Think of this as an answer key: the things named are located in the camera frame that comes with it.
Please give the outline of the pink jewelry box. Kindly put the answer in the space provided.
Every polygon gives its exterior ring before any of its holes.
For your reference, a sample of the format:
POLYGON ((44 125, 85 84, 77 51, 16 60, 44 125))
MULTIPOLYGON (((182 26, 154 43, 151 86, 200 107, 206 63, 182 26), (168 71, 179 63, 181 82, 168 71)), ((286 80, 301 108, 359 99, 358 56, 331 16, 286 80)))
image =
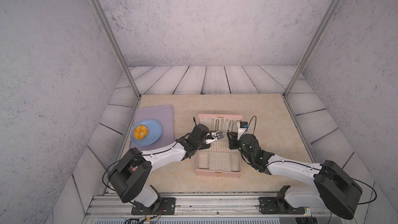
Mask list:
POLYGON ((239 151, 229 149, 227 132, 238 132, 237 123, 241 115, 200 114, 199 123, 207 126, 211 132, 222 132, 224 138, 212 142, 210 148, 197 153, 196 173, 198 176, 231 177, 241 176, 241 158, 239 151))

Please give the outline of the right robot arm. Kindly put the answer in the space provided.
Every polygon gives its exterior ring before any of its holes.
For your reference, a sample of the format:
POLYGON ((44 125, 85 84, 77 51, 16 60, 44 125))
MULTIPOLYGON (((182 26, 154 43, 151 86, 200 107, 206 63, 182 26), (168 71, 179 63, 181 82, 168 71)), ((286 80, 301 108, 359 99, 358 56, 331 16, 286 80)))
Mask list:
POLYGON ((238 150, 242 159, 259 173, 285 176, 306 183, 306 188, 284 186, 280 193, 293 208, 323 207, 336 216, 351 220, 362 196, 362 188, 338 164, 304 163, 285 159, 261 149, 252 134, 239 136, 228 132, 229 148, 238 150))

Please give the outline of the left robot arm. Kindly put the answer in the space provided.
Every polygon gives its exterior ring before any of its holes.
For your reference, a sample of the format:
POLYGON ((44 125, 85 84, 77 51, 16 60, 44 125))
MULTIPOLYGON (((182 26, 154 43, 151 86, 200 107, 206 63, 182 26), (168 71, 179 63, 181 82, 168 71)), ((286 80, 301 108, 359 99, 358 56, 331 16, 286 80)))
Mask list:
POLYGON ((169 146, 154 151, 130 149, 108 173, 108 180, 122 203, 137 202, 146 208, 157 208, 160 194, 146 181, 150 173, 174 162, 189 159, 200 149, 207 149, 210 130, 203 124, 195 125, 185 136, 169 146))

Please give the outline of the purple mat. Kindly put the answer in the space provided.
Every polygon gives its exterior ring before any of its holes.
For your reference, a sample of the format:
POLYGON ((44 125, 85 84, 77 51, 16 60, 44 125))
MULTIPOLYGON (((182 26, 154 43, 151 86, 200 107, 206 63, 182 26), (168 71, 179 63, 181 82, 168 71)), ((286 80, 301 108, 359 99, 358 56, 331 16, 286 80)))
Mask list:
POLYGON ((130 131, 129 148, 140 151, 154 150, 174 142, 174 109, 172 105, 144 107, 137 110, 130 131), (142 140, 134 138, 134 130, 144 125, 148 135, 142 140))

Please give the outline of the blue plate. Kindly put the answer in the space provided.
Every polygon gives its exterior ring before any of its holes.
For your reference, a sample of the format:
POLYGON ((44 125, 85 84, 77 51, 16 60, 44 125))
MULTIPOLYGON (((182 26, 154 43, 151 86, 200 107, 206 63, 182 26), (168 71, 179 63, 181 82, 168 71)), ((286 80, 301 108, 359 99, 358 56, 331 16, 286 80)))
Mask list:
POLYGON ((132 127, 130 144, 132 147, 145 147, 157 142, 163 132, 161 123, 155 119, 144 119, 132 127))

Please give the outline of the yellow bread bun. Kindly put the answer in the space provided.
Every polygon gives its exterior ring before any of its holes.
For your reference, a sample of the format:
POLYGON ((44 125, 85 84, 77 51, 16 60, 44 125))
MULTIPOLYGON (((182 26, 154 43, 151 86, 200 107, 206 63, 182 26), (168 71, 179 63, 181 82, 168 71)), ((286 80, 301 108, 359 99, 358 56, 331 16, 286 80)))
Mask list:
POLYGON ((138 125, 133 131, 133 138, 142 140, 148 135, 148 128, 145 125, 138 125))

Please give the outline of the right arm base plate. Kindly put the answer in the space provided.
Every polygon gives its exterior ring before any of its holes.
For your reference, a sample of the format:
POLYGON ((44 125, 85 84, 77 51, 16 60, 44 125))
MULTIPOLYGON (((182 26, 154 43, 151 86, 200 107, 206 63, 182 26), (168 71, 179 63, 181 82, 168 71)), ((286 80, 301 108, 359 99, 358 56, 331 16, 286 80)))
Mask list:
POLYGON ((283 198, 277 197, 260 197, 259 198, 259 212, 265 215, 304 215, 305 208, 292 207, 283 198))

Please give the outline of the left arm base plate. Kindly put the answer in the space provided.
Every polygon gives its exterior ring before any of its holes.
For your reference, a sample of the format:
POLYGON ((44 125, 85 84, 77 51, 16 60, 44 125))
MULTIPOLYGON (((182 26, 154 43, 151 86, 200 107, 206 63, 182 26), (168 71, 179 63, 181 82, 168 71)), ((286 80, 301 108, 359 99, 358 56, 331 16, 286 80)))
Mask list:
POLYGON ((134 201, 132 215, 174 215, 176 198, 160 198, 150 207, 134 201))

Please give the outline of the aluminium rail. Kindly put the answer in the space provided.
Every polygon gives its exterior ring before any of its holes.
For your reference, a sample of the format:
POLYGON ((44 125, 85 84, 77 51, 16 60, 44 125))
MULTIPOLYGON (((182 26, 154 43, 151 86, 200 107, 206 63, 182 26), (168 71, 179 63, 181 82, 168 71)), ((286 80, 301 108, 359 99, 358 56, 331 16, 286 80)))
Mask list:
POLYGON ((174 215, 132 215, 132 203, 122 203, 116 194, 94 197, 83 222, 85 224, 295 224, 300 218, 313 224, 310 211, 304 215, 265 215, 259 212, 260 197, 276 193, 164 193, 176 198, 174 215))

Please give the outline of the right frame post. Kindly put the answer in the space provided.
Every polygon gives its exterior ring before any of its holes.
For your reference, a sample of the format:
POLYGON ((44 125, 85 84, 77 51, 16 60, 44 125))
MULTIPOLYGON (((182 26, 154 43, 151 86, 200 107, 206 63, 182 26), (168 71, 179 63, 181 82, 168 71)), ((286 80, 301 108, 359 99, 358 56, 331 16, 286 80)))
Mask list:
POLYGON ((331 0, 329 6, 327 7, 319 26, 317 27, 308 47, 306 48, 301 60, 299 61, 296 70, 290 80, 286 90, 283 93, 283 97, 285 99, 288 98, 288 95, 292 93, 292 90, 298 81, 300 75, 304 71, 305 67, 307 66, 309 60, 311 59, 314 51, 316 50, 317 45, 319 44, 320 40, 322 39, 327 27, 333 18, 334 14, 337 12, 342 0, 331 0))

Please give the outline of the frame post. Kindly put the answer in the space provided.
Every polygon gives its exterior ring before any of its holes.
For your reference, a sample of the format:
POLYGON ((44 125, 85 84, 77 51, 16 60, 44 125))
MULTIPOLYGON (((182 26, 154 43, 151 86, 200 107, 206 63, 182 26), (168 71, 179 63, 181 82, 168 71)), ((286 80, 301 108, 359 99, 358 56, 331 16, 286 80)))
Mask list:
POLYGON ((112 50, 116 56, 116 59, 118 60, 120 66, 121 66, 121 69, 122 69, 124 75, 126 76, 126 79, 129 83, 129 85, 132 87, 132 90, 133 90, 135 96, 138 97, 139 99, 141 99, 141 93, 138 90, 138 88, 134 82, 131 72, 127 66, 126 60, 123 57, 122 51, 121 51, 121 49, 118 45, 118 42, 112 32, 112 29, 109 25, 109 22, 105 16, 105 13, 102 9, 102 6, 101 6, 99 0, 89 0, 89 1, 90 1, 90 4, 97 16, 97 19, 99 20, 99 23, 101 24, 101 27, 107 37, 107 40, 112 47, 112 50))
POLYGON ((283 97, 285 99, 288 98, 288 95, 292 93, 292 90, 298 81, 300 75, 304 71, 305 67, 307 66, 309 60, 311 59, 314 51, 316 50, 317 45, 319 44, 320 40, 322 39, 327 27, 333 18, 334 14, 337 12, 342 0, 331 0, 329 6, 327 7, 319 26, 317 27, 308 47, 306 48, 301 60, 299 61, 296 70, 290 80, 286 90, 283 93, 283 97))

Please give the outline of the left frame post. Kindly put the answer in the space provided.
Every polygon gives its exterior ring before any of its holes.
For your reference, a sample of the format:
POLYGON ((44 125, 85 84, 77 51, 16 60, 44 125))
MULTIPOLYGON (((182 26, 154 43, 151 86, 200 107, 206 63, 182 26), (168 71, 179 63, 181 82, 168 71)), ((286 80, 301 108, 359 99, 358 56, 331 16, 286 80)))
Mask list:
POLYGON ((141 93, 138 90, 138 88, 134 82, 131 72, 127 66, 126 60, 123 57, 122 51, 121 51, 121 49, 118 45, 118 42, 112 32, 112 29, 109 25, 109 22, 105 16, 105 13, 102 9, 102 6, 101 6, 99 0, 89 0, 89 1, 90 1, 90 4, 97 16, 97 19, 99 20, 99 23, 101 24, 101 27, 107 37, 107 40, 112 47, 112 50, 116 56, 116 59, 118 60, 120 66, 121 66, 121 69, 122 69, 124 75, 126 76, 126 79, 129 83, 129 85, 132 87, 132 90, 133 90, 135 96, 138 97, 139 99, 141 99, 141 93))

